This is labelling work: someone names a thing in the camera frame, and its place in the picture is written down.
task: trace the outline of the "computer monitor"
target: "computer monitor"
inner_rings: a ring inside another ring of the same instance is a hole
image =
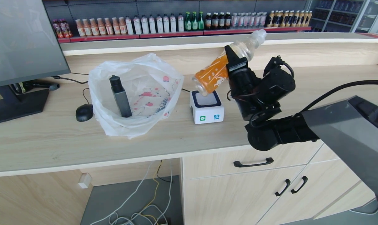
[[[43,111],[48,89],[9,84],[70,73],[42,0],[0,0],[0,122]]]

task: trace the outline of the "monitor stand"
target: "monitor stand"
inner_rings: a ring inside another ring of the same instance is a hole
[[[16,95],[9,85],[0,87],[0,123],[43,111],[48,89]]]

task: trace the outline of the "green bottle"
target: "green bottle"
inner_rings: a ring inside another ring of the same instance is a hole
[[[199,13],[199,30],[204,30],[203,12]]]
[[[197,13],[193,12],[192,16],[192,30],[197,30],[199,28],[199,24],[197,23]]]
[[[192,29],[192,22],[190,21],[190,13],[189,12],[186,12],[185,28],[188,31]]]

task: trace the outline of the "orange juice bottle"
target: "orange juice bottle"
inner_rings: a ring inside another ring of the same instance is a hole
[[[229,46],[239,58],[247,57],[247,60],[250,61],[254,56],[255,49],[265,41],[265,36],[265,30],[255,30],[246,40],[235,41]],[[194,75],[192,81],[203,96],[215,91],[228,78],[226,64],[228,64],[228,59],[224,51],[209,66]]]

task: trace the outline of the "drawer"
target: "drawer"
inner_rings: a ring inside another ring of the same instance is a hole
[[[317,142],[282,144],[265,152],[249,146],[249,149],[245,150],[183,157],[183,179],[206,178],[306,164],[322,143],[321,140],[318,140]],[[265,165],[263,163],[267,162],[267,158],[272,158],[273,162]],[[236,167],[233,163],[235,161],[243,165],[254,166]]]
[[[313,159],[310,163],[317,163],[317,162],[323,162],[328,161],[332,159],[338,159],[339,156],[337,156],[332,149],[330,149],[325,143],[320,147],[318,152],[315,154]]]

